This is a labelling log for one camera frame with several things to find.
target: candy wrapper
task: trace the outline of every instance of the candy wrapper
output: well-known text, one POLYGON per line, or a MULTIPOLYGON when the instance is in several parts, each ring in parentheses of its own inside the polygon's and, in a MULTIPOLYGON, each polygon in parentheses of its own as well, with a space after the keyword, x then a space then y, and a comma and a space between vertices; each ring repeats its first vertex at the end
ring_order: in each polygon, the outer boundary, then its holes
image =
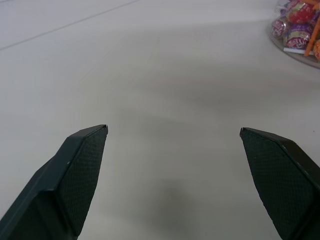
POLYGON ((286 16, 288 5, 289 3, 286 3, 285 5, 283 5, 283 7, 280 8, 281 17, 286 16))
POLYGON ((320 40, 316 41, 313 47, 313 54, 320 61, 320 40))
POLYGON ((275 38, 281 39, 287 34, 289 27, 287 19, 281 17, 272 22, 271 33, 275 38))
POLYGON ((320 16, 320 10, 318 10, 314 15, 313 17, 311 18, 311 20, 309 21, 309 24, 312 26, 312 27, 315 27, 316 26, 316 23, 317 23, 317 20, 320 16))
POLYGON ((305 49, 311 37, 313 28, 308 24, 294 24, 290 27, 283 44, 291 49, 305 49))
POLYGON ((288 3, 285 16, 289 23, 305 24, 315 15, 313 7, 313 5, 303 1, 293 0, 288 3))

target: lollipop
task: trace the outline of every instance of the lollipop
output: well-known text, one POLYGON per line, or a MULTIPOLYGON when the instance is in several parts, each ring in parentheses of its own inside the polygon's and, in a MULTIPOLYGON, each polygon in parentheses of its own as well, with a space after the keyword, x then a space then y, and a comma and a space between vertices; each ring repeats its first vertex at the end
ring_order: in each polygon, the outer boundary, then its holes
POLYGON ((320 40, 316 41, 313 47, 313 54, 316 59, 320 60, 320 40))
POLYGON ((314 27, 314 30, 312 32, 312 35, 311 35, 311 38, 310 38, 310 41, 308 43, 308 45, 306 46, 306 50, 305 50, 305 53, 304 55, 305 56, 308 56, 311 49, 312 49, 312 46, 317 38, 317 35, 319 33, 319 29, 320 29, 320 17, 318 17, 318 20, 316 21, 316 24, 315 24, 315 27, 314 27))
POLYGON ((272 22, 271 33, 277 39, 283 38, 288 29, 289 24, 285 17, 278 18, 272 22))
POLYGON ((318 10, 318 11, 313 15, 313 17, 311 18, 311 20, 309 21, 309 24, 310 24, 311 26, 315 27, 316 24, 317 24, 317 20, 318 20, 319 16, 320 16, 320 11, 318 10))
POLYGON ((286 18, 292 24, 305 24, 309 22, 315 14, 314 5, 299 0, 289 2, 286 9, 286 18))
POLYGON ((283 38, 283 44, 291 49, 305 49, 313 28, 309 24, 292 25, 283 38))

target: white table surface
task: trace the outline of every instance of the white table surface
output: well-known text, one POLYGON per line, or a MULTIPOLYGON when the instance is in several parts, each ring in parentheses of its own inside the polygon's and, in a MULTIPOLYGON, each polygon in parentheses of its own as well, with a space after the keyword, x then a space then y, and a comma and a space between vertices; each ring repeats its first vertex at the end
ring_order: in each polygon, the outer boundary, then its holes
POLYGON ((0 3, 0 216, 68 135, 108 124, 79 240, 279 240, 239 132, 320 164, 320 70, 269 41, 274 5, 0 3))

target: purple candy wrapper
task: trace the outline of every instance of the purple candy wrapper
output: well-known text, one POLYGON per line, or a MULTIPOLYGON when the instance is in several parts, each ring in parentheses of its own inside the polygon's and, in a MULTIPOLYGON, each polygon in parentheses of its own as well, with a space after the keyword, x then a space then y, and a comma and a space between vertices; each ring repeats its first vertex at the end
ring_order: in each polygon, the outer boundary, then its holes
POLYGON ((283 5, 283 7, 280 9, 280 15, 281 15, 281 17, 283 17, 283 16, 286 15, 288 4, 289 4, 289 3, 287 2, 287 3, 286 3, 285 5, 283 5))
POLYGON ((311 20, 309 21, 309 24, 310 24, 311 26, 315 27, 319 16, 320 16, 320 10, 318 10, 318 11, 315 13, 315 15, 311 18, 311 20))
POLYGON ((294 24, 283 39, 283 44, 291 49, 305 49, 313 28, 309 24, 294 24))

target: pile of candy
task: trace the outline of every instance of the pile of candy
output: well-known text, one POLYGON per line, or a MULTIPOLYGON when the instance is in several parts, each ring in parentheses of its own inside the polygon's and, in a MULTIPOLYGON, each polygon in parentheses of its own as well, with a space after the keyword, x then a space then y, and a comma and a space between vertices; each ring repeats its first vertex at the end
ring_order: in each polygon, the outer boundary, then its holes
POLYGON ((280 17, 272 22, 271 33, 283 40, 284 51, 305 56, 313 54, 320 61, 318 1, 291 0, 280 7, 280 17))

